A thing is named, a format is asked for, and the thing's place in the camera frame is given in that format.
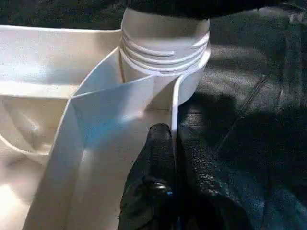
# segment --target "white plastic container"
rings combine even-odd
[[[150,126],[166,123],[176,138],[172,121],[177,107],[194,93],[210,46],[183,71],[159,72],[136,65],[122,52],[120,31],[0,30],[0,46],[9,47],[0,53],[5,63],[0,78],[0,113],[5,117],[0,122],[0,150],[9,161],[17,159],[21,167],[14,181],[25,183],[17,189],[7,179],[0,190],[0,195],[9,195],[4,229],[116,229],[123,186]],[[19,49],[18,43],[30,48]],[[177,63],[164,59],[170,63],[163,65],[186,64],[193,58]],[[20,72],[23,67],[27,75]],[[180,90],[180,100],[173,101],[179,94],[174,85],[182,76],[186,88]],[[18,88],[8,91],[2,83]],[[12,173],[6,162],[0,170]],[[28,190],[27,203],[18,201],[14,191]]]
[[[137,79],[135,75],[125,74],[125,71],[131,72],[127,68],[140,68],[164,76],[179,76],[188,70],[195,72],[208,48],[208,20],[180,19],[126,9],[121,29],[120,51],[126,61],[122,73],[126,81]]]

